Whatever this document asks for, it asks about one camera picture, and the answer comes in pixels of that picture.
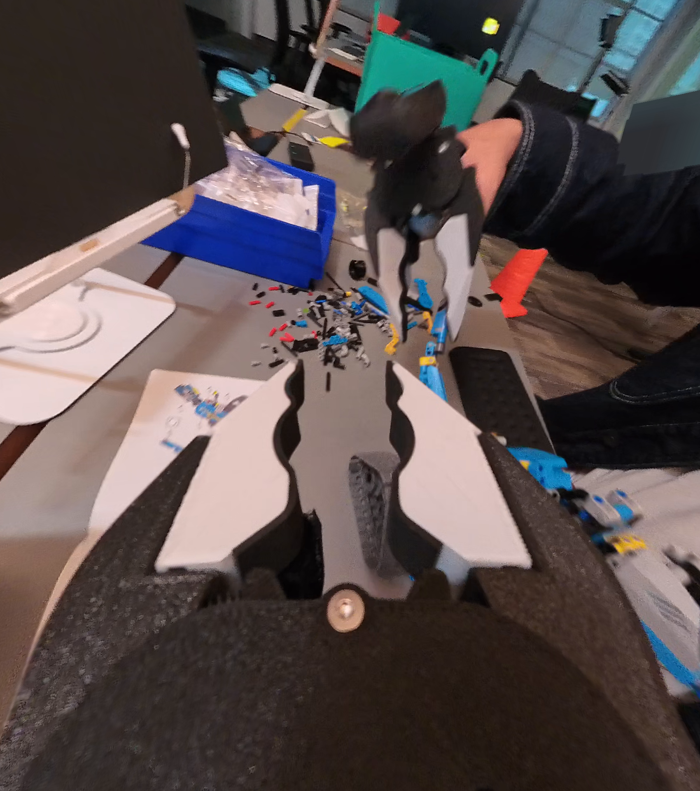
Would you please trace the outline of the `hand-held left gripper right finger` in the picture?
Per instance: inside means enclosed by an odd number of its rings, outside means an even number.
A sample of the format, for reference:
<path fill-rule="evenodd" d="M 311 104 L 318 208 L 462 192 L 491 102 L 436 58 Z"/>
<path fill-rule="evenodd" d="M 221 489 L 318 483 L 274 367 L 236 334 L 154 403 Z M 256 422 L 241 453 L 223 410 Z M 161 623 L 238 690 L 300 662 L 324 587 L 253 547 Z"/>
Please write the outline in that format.
<path fill-rule="evenodd" d="M 385 402 L 397 455 L 386 536 L 404 572 L 463 585 L 473 569 L 531 569 L 481 431 L 398 363 L 386 364 Z"/>

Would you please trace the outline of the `dark denim jacket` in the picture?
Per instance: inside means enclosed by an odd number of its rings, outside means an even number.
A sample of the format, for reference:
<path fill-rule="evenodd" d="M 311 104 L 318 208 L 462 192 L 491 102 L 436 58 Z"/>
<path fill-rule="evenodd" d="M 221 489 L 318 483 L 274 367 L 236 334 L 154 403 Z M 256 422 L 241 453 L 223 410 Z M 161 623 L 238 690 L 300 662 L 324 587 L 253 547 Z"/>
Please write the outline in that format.
<path fill-rule="evenodd" d="M 700 324 L 606 384 L 538 404 L 572 468 L 700 468 Z"/>

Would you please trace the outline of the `black perforated mat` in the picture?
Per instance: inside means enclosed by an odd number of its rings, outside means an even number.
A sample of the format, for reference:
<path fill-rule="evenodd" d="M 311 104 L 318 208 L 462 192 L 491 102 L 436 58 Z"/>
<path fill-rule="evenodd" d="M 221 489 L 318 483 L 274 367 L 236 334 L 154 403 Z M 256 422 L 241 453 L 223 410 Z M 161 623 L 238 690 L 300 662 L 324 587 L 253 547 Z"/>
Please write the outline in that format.
<path fill-rule="evenodd" d="M 454 347 L 448 355 L 465 416 L 509 447 L 553 453 L 539 410 L 507 351 Z"/>

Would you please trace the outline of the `teal green box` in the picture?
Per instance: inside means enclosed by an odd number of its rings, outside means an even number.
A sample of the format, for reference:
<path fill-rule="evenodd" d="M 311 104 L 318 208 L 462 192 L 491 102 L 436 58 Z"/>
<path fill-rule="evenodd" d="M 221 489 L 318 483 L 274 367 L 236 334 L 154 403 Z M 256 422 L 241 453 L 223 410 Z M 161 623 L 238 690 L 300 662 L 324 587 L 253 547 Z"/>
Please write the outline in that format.
<path fill-rule="evenodd" d="M 509 2 L 395 2 L 392 33 L 376 2 L 355 102 L 359 112 L 380 91 L 414 91 L 441 82 L 444 126 L 471 125 L 517 12 Z"/>

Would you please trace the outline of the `blue toy brick robot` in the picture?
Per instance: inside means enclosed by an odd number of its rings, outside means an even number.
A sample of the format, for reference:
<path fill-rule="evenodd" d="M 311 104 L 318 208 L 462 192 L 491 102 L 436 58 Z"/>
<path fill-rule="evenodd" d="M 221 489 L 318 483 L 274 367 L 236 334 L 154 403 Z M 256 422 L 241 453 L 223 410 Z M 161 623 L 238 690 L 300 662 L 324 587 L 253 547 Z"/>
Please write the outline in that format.
<path fill-rule="evenodd" d="M 573 517 L 592 539 L 639 617 L 667 686 L 700 699 L 700 558 L 675 550 L 653 550 L 631 528 L 641 517 L 620 488 L 605 496 L 574 486 L 559 456 L 526 447 L 509 453 Z M 388 511 L 398 455 L 352 456 L 348 484 L 364 560 L 384 578 L 407 573 L 392 552 Z"/>

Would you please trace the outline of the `blue brick robot arm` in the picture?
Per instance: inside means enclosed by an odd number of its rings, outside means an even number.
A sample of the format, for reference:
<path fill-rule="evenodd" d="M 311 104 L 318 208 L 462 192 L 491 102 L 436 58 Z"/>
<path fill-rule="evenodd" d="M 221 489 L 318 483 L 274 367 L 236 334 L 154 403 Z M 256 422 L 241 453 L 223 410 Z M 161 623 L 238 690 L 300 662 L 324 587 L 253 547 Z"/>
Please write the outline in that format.
<path fill-rule="evenodd" d="M 434 314 L 424 313 L 430 339 L 425 345 L 419 361 L 419 379 L 443 401 L 448 401 L 443 375 L 439 369 L 438 356 L 445 350 L 447 336 L 446 306 L 441 305 Z"/>

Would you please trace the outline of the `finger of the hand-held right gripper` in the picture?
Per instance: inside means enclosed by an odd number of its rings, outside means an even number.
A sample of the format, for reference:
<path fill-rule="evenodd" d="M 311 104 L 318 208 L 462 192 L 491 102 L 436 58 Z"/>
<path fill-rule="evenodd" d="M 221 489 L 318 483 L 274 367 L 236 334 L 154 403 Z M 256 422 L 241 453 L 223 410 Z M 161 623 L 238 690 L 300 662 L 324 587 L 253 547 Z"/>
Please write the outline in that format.
<path fill-rule="evenodd" d="M 406 301 L 413 281 L 409 273 L 420 257 L 420 241 L 407 230 L 395 227 L 380 229 L 376 236 L 378 282 L 388 307 L 388 314 L 401 344 L 408 338 Z"/>
<path fill-rule="evenodd" d="M 434 249 L 444 270 L 447 331 L 455 341 L 464 321 L 476 262 L 476 248 L 471 245 L 466 213 L 446 219 L 434 238 Z"/>

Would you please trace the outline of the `pile of small brick parts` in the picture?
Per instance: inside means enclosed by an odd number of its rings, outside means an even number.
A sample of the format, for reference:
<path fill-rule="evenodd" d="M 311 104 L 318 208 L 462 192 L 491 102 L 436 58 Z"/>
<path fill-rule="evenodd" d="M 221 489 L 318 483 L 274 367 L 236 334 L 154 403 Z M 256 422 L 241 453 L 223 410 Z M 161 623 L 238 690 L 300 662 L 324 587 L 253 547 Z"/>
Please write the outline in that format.
<path fill-rule="evenodd" d="M 382 341 L 387 357 L 393 357 L 402 342 L 382 283 L 374 277 L 344 288 L 329 276 L 324 289 L 255 282 L 245 305 L 259 320 L 263 335 L 257 357 L 250 362 L 254 369 L 276 371 L 309 356 L 330 370 L 346 370 L 353 361 L 368 369 L 372 340 Z"/>

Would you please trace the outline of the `grey desk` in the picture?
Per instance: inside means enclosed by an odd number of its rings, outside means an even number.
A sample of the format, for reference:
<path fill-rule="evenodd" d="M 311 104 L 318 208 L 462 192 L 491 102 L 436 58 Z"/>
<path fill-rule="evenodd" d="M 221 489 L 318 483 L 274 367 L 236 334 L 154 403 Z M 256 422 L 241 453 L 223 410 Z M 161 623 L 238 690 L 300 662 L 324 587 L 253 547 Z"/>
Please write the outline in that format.
<path fill-rule="evenodd" d="M 151 370 L 265 379 L 260 345 L 272 321 L 251 308 L 245 275 L 137 246 L 108 269 L 159 286 L 177 310 L 71 409 L 47 426 L 0 424 L 0 731 L 16 693 L 39 621 L 63 568 L 85 537 L 98 490 L 126 435 Z M 332 371 L 303 356 L 302 440 L 292 456 L 300 500 L 324 529 L 325 583 L 352 581 L 378 597 L 399 597 L 366 566 L 348 491 L 357 452 L 390 450 L 381 333 L 365 327 L 371 365 Z"/>

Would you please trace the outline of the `blue plastic bin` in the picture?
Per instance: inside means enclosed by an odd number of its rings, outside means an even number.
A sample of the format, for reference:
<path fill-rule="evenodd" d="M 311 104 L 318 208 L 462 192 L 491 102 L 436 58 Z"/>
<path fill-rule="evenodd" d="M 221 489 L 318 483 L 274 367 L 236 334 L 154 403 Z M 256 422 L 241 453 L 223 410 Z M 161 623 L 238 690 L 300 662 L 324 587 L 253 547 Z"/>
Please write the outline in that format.
<path fill-rule="evenodd" d="M 316 230 L 198 194 L 189 212 L 142 244 L 300 288 L 319 281 L 334 234 L 336 182 L 290 164 L 272 165 L 318 188 Z"/>

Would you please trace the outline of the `white desk lamp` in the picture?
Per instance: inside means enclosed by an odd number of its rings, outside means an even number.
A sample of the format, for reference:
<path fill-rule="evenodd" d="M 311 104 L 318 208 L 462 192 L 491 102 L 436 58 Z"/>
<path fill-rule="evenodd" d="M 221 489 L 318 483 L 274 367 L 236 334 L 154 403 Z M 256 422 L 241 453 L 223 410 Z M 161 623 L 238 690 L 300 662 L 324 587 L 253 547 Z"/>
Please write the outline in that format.
<path fill-rule="evenodd" d="M 194 203 L 186 128 L 180 192 L 0 279 L 0 423 L 59 416 L 175 311 L 171 297 L 101 268 Z"/>

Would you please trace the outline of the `black partition panel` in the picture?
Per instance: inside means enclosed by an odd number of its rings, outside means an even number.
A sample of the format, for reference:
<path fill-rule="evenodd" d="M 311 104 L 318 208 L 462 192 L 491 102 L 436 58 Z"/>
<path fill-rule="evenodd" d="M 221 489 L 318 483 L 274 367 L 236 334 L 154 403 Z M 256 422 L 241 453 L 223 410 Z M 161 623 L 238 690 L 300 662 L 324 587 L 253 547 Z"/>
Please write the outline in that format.
<path fill-rule="evenodd" d="M 226 165 L 178 1 L 0 2 L 0 279 Z"/>

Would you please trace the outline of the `person's right hand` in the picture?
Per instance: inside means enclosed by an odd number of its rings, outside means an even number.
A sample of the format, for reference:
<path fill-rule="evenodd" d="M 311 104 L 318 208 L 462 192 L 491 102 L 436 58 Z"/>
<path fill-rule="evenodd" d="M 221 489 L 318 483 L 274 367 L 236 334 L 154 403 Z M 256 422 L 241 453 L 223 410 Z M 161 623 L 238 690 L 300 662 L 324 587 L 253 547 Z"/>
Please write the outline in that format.
<path fill-rule="evenodd" d="M 457 136 L 464 146 L 464 168 L 475 172 L 476 187 L 488 213 L 503 183 L 507 168 L 523 136 L 523 123 L 515 118 L 496 118 L 471 126 Z"/>

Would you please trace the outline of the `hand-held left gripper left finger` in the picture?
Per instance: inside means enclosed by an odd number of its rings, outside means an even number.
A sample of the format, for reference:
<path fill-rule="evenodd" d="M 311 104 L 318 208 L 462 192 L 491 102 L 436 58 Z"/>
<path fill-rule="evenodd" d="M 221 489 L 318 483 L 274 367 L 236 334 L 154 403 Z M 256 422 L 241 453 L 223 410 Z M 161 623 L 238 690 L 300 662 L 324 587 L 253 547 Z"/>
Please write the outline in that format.
<path fill-rule="evenodd" d="M 216 580 L 232 596 L 264 573 L 286 598 L 321 596 L 322 528 L 291 463 L 303 401 L 303 363 L 290 361 L 219 422 L 155 560 L 160 579 Z"/>

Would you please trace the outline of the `orange traffic cone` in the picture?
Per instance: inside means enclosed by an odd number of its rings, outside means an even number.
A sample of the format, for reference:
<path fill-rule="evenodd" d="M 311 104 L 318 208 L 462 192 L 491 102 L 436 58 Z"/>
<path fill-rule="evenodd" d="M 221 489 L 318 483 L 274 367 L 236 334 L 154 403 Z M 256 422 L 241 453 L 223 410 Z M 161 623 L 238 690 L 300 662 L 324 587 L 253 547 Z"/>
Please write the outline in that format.
<path fill-rule="evenodd" d="M 527 314 L 523 299 L 534 278 L 548 256 L 548 250 L 520 249 L 491 282 L 491 291 L 499 297 L 500 307 L 506 319 L 515 319 Z"/>

